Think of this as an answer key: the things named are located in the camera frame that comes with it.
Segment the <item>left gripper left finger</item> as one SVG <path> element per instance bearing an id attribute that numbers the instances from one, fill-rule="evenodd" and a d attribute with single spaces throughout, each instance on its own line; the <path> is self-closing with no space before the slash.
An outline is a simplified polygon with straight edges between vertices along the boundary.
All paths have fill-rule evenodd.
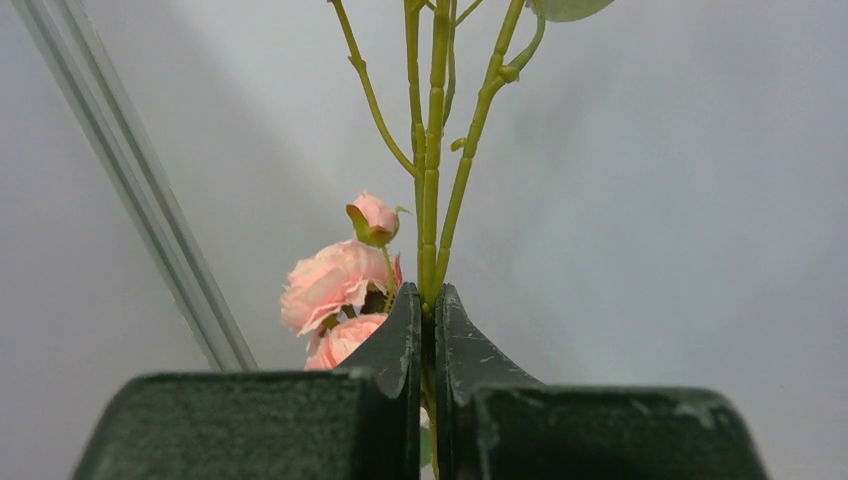
<path id="1" fill-rule="evenodd" d="M 387 320 L 332 370 L 168 372 L 112 398 L 77 479 L 416 479 L 421 310 Z"/>

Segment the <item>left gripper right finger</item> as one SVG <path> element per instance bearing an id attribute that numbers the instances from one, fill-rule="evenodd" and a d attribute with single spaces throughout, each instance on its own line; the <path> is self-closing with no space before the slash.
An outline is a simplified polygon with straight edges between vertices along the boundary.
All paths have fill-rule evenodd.
<path id="1" fill-rule="evenodd" d="M 456 288 L 435 307 L 444 479 L 764 479 L 743 417 L 693 387 L 547 385 L 470 320 Z"/>

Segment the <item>pink double rose stem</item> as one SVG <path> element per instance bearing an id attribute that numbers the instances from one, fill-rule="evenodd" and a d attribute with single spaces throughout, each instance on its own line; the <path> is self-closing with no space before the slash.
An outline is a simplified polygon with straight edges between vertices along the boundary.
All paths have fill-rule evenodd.
<path id="1" fill-rule="evenodd" d="M 403 283 L 400 256 L 389 251 L 403 211 L 361 192 L 345 206 L 352 237 L 298 261 L 288 273 L 281 322 L 309 338 L 305 370 L 338 367 L 387 320 Z"/>

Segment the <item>yellow rose stem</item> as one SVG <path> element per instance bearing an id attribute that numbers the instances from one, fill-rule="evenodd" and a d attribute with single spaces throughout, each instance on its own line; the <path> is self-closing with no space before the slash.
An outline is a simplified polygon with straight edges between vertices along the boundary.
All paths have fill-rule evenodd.
<path id="1" fill-rule="evenodd" d="M 403 4 L 412 144 L 411 154 L 405 155 L 385 123 L 345 7 L 340 1 L 332 4 L 349 49 L 348 59 L 357 72 L 377 130 L 391 154 L 414 180 L 417 287 L 422 328 L 420 386 L 430 419 L 430 465 L 438 479 L 447 479 L 451 474 L 448 464 L 440 457 L 444 449 L 439 444 L 442 428 L 438 423 L 449 416 L 441 413 L 437 405 L 436 303 L 446 279 L 471 167 L 491 105 L 505 85 L 518 81 L 538 50 L 548 24 L 579 21 L 599 13 L 609 4 L 606 1 L 512 1 L 508 4 L 467 133 L 450 146 L 451 151 L 461 153 L 461 158 L 444 222 L 438 226 L 444 128 L 456 90 L 456 31 L 478 5 L 473 1 L 465 10 L 459 10 L 455 1 L 406 1 Z"/>

